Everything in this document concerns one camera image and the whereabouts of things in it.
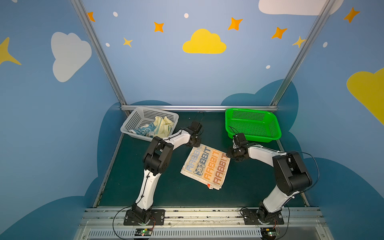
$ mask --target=black mounting plate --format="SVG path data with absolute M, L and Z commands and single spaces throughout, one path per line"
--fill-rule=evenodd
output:
M 245 225 L 262 225 L 262 223 L 259 221 L 259 219 L 257 217 L 257 210 L 258 209 L 242 209 L 242 213 L 244 215 L 243 219 L 244 219 Z M 279 214 L 279 217 L 277 217 L 275 219 L 277 221 L 276 222 L 277 224 L 279 224 L 279 225 L 284 224 L 283 216 L 281 214 Z M 274 222 L 274 220 L 272 220 L 272 222 L 270 222 L 268 225 L 274 225 L 274 224 L 275 224 L 275 222 Z
M 165 210 L 164 209 L 152 209 L 151 210 L 151 216 L 155 218 L 156 220 L 156 225 L 164 225 L 164 214 Z M 153 226 L 153 219 L 149 219 L 149 222 L 147 223 L 147 226 Z M 124 218 L 124 226 L 141 226 L 137 221 L 136 218 L 134 217 L 134 213 L 131 209 L 129 209 L 125 213 L 125 218 Z

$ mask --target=white plastic basket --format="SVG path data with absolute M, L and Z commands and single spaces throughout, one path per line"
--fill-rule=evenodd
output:
M 151 122 L 154 122 L 156 116 L 160 116 L 162 118 L 167 117 L 169 120 L 175 123 L 170 131 L 170 135 L 172 135 L 173 131 L 176 128 L 177 121 L 179 120 L 179 115 L 177 113 L 171 113 L 147 107 L 135 108 L 135 110 L 133 110 L 133 112 L 131 112 L 128 118 L 124 121 L 123 125 L 120 128 L 120 131 L 122 133 L 130 135 L 131 137 L 150 142 L 153 138 L 130 133 L 128 131 L 131 129 L 137 129 L 145 124 L 150 124 Z

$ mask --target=yellow towel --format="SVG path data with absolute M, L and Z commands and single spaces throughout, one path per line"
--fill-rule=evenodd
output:
M 154 131 L 155 134 L 153 137 L 158 136 L 164 138 L 169 136 L 170 131 L 175 123 L 169 120 L 167 117 L 162 119 L 161 117 L 157 116 L 153 124 L 156 126 Z

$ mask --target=yellow star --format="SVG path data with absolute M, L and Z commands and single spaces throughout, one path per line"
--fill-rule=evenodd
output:
M 229 26 L 228 30 L 236 29 L 238 31 L 239 30 L 239 24 L 241 23 L 241 21 L 243 21 L 243 20 L 242 19 L 236 20 L 236 19 L 232 18 L 232 23 Z
M 10 61 L 21 65 L 14 57 L 8 53 L 9 38 L 6 38 L 2 44 L 0 44 L 0 64 L 5 61 Z
M 160 31 L 163 33 L 163 25 L 164 25 L 164 23 L 156 23 L 155 22 L 155 31 Z
M 349 23 L 352 22 L 352 19 L 358 14 L 358 11 L 355 11 L 353 8 L 349 12 L 349 14 L 343 19 L 343 20 L 348 20 Z
M 129 45 L 129 46 L 132 48 L 132 46 L 131 46 L 131 42 L 132 42 L 132 40 L 131 40 L 131 41 L 128 41 L 128 40 L 126 40 L 125 38 L 124 38 L 124 40 L 125 40 L 125 43 L 124 43 L 123 45 Z
M 272 36 L 272 38 L 280 38 L 281 39 L 285 30 L 287 30 L 287 28 L 285 28 L 285 29 L 277 28 L 276 33 L 275 33 L 275 35 Z
M 296 43 L 294 43 L 294 44 L 292 44 L 292 46 L 293 45 L 297 45 L 297 46 L 299 46 L 299 48 L 301 47 L 301 44 L 303 43 L 305 41 L 305 39 L 301 39 L 301 36 L 299 36 L 299 40 L 297 40 L 297 42 Z

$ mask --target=aluminum frame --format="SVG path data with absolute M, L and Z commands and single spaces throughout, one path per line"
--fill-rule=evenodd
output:
M 86 209 L 79 224 L 74 240 L 84 239 L 118 239 L 112 231 L 112 221 L 122 207 L 99 207 Z M 124 226 L 123 220 L 128 210 L 120 211 L 114 220 L 116 232 L 125 239 L 132 239 L 133 230 L 143 226 Z M 155 227 L 151 239 L 181 239 L 181 238 L 216 238 L 216 239 L 255 239 L 262 227 L 274 225 L 245 225 L 240 214 L 240 208 L 230 207 L 159 207 L 165 209 L 164 225 Z M 287 221 L 290 214 L 289 229 L 311 229 L 319 239 L 333 240 L 323 215 L 317 207 L 283 208 L 282 215 Z M 280 226 L 281 232 L 287 225 Z M 214 231 L 210 234 L 196 234 L 196 231 Z
M 119 148 L 120 148 L 123 136 L 124 136 L 124 133 L 121 133 L 120 137 L 119 137 L 119 141 L 118 141 L 118 143 L 116 145 L 115 151 L 113 152 L 112 159 L 111 159 L 111 161 L 110 161 L 110 163 L 108 165 L 107 171 L 105 172 L 105 175 L 104 175 L 104 178 L 103 178 L 103 182 L 100 185 L 99 192 L 98 192 L 98 194 L 97 194 L 97 196 L 95 198 L 95 202 L 93 203 L 93 207 L 97 207 L 99 205 L 99 202 L 101 200 L 101 196 L 103 195 L 103 192 L 104 192 L 104 189 L 105 189 L 105 185 L 106 185 L 106 183 L 108 181 L 109 174 L 111 173 L 111 169 L 112 169 L 113 163 L 115 162 L 116 156 L 118 154 L 118 151 L 119 151 Z
M 121 105 L 126 105 L 127 102 L 125 101 L 124 95 L 121 91 L 121 88 L 116 79 L 116 76 L 113 73 L 112 68 L 109 64 L 109 61 L 103 51 L 99 38 L 97 37 L 96 32 L 92 26 L 92 23 L 88 18 L 88 14 L 84 7 L 83 2 L 81 0 L 71 0 L 71 3 L 74 9 L 76 10 L 77 15 L 79 16 L 81 23 L 83 24 L 85 32 L 87 33 L 89 39 L 91 40 L 92 46 L 97 56 L 100 59 L 101 65 L 103 66 L 104 71 L 107 74 L 109 81 L 111 82 L 112 88 L 115 91 L 116 96 L 118 97 Z
M 331 8 L 333 4 L 336 2 L 336 0 L 327 0 L 321 9 L 316 21 L 314 22 L 310 32 L 307 35 L 306 41 L 304 42 L 304 45 L 300 48 L 296 58 L 294 59 L 291 68 L 289 69 L 287 75 L 285 76 L 284 80 L 282 81 L 279 89 L 277 90 L 275 96 L 272 99 L 271 106 L 276 106 L 278 102 L 280 101 L 281 97 L 283 96 L 285 90 L 287 89 L 288 85 L 291 83 L 293 77 L 295 76 L 297 70 L 299 69 L 301 63 L 303 62 L 305 56 L 308 54 L 309 50 L 311 49 L 314 41 L 316 40 L 317 36 L 319 35 L 321 29 L 323 28 L 325 22 L 327 21 L 329 17 L 329 13 L 331 11 Z
M 121 110 L 123 111 L 131 111 L 141 105 L 122 105 Z M 256 109 L 256 110 L 264 110 L 274 112 L 277 111 L 277 106 L 199 106 L 199 105 L 145 105 L 149 108 L 156 108 L 165 111 L 220 111 L 225 112 L 225 110 L 229 108 L 245 108 L 245 109 Z

